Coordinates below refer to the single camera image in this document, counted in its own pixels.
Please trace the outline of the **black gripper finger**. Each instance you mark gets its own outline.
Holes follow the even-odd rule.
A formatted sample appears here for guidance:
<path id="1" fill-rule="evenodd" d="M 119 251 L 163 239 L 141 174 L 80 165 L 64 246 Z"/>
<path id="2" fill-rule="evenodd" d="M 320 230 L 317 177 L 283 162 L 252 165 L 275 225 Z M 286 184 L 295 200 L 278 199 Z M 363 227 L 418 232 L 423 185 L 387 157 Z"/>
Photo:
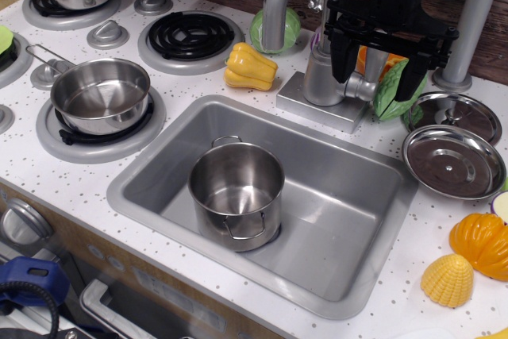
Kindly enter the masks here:
<path id="1" fill-rule="evenodd" d="M 396 102 L 405 102 L 412 99 L 427 74 L 430 60 L 430 55 L 427 54 L 416 54 L 409 57 L 399 79 L 398 89 L 394 97 Z"/>
<path id="2" fill-rule="evenodd" d="M 346 83 L 356 68 L 360 46 L 344 33 L 334 32 L 330 48 L 333 77 L 338 83 Z"/>

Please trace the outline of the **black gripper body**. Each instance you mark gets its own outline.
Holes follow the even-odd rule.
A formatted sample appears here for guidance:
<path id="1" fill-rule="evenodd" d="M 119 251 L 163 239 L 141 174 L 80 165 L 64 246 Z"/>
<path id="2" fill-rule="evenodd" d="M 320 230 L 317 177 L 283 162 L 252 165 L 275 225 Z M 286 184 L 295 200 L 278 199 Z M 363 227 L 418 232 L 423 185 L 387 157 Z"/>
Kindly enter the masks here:
<path id="1" fill-rule="evenodd" d="M 459 31 L 429 16 L 422 0 L 328 0 L 325 34 L 351 37 L 359 46 L 394 53 L 409 59 L 430 55 L 428 69 L 446 67 L 452 42 Z"/>

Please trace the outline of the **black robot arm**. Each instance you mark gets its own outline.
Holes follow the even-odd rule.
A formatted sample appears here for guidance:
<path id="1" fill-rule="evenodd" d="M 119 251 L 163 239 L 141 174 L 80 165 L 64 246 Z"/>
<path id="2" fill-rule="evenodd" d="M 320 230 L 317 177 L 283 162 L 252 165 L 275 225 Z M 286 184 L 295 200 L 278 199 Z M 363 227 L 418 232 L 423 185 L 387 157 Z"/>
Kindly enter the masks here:
<path id="1" fill-rule="evenodd" d="M 395 101 L 410 100 L 429 69 L 445 67 L 457 28 L 429 16 L 422 0 L 329 0 L 325 33 L 332 73 L 345 83 L 356 66 L 360 47 L 407 58 Z"/>

